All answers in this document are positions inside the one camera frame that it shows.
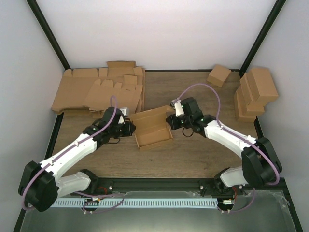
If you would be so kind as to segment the brown cardboard box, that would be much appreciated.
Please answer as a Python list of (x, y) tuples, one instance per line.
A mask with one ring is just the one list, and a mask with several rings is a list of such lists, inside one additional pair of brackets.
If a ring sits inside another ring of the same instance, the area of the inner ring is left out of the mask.
[(173, 141), (173, 136), (166, 122), (167, 113), (173, 112), (168, 106), (146, 110), (130, 116), (136, 126), (134, 135), (140, 151), (153, 149)]

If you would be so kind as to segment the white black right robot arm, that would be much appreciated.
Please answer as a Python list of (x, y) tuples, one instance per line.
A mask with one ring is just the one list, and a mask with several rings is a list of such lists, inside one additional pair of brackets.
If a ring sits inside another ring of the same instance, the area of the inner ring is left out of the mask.
[(281, 163), (269, 139), (256, 139), (225, 126), (216, 117), (204, 115), (197, 101), (190, 97), (170, 103), (175, 113), (166, 122), (172, 130), (191, 129), (193, 133), (214, 140), (228, 148), (241, 159), (237, 168), (226, 168), (217, 174), (214, 188), (221, 195), (237, 185), (258, 188), (276, 185), (280, 180)]

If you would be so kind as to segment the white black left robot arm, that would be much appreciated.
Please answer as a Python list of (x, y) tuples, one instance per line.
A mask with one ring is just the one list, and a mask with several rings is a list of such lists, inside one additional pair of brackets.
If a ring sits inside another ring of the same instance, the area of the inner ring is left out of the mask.
[(82, 169), (69, 176), (64, 174), (85, 156), (109, 144), (110, 139), (132, 136), (136, 127), (128, 115), (127, 107), (109, 107), (102, 118), (86, 127), (74, 142), (60, 152), (39, 163), (29, 162), (18, 188), (22, 202), (28, 202), (31, 208), (43, 212), (65, 195), (75, 192), (94, 195), (99, 184), (93, 172)]

